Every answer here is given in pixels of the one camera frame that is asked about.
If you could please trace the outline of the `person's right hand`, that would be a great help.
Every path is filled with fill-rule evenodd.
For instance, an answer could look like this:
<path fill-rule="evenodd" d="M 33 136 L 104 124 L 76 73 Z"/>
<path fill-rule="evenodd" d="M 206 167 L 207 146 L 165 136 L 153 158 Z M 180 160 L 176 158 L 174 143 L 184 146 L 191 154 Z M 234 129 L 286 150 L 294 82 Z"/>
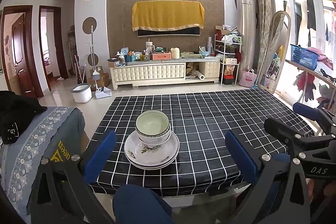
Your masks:
<path fill-rule="evenodd" d="M 307 183 L 310 217 L 318 218 L 323 213 L 335 210 L 335 180 L 317 180 L 310 178 Z"/>

